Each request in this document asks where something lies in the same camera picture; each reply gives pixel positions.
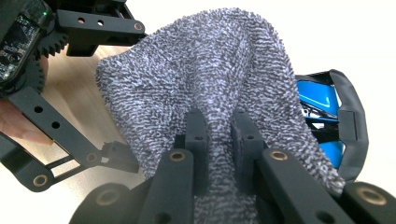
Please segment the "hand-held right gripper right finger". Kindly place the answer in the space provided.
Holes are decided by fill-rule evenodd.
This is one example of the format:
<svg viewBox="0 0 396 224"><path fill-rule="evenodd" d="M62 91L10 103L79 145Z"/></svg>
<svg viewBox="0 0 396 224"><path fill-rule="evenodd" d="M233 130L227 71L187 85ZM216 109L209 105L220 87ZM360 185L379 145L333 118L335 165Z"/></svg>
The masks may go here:
<svg viewBox="0 0 396 224"><path fill-rule="evenodd" d="M288 151L269 148L248 113L232 116L239 191L255 198L260 224L347 224L347 213Z"/></svg>

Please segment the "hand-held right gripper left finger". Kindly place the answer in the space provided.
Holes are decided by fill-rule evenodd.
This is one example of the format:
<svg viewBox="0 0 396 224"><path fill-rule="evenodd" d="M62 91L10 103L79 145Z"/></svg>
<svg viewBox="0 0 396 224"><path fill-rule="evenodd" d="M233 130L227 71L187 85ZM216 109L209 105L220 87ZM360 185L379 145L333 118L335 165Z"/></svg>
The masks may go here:
<svg viewBox="0 0 396 224"><path fill-rule="evenodd" d="M193 224L194 197L208 189L208 134L202 112L187 114L186 132L162 154L137 224Z"/></svg>

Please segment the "blue and black toy car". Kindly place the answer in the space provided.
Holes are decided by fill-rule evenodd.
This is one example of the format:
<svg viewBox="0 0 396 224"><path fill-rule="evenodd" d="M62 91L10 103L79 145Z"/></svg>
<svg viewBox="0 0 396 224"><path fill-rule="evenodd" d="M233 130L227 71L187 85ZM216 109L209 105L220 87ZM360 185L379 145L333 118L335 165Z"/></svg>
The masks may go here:
<svg viewBox="0 0 396 224"><path fill-rule="evenodd" d="M365 111L350 80L338 70L298 76L302 113L338 174L353 182L361 173L369 138Z"/></svg>

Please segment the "grey terry cloth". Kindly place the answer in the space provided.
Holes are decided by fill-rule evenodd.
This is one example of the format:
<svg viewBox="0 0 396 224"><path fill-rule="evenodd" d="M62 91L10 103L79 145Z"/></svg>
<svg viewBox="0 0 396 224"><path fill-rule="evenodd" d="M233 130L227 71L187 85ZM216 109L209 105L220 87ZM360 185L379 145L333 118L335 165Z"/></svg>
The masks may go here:
<svg viewBox="0 0 396 224"><path fill-rule="evenodd" d="M290 59L272 25L239 8L183 17L101 60L95 79L145 177L199 109L209 135L209 188L194 224L258 224L255 199L234 179L231 118L241 109L270 148L291 151L325 188L345 185L306 125Z"/></svg>

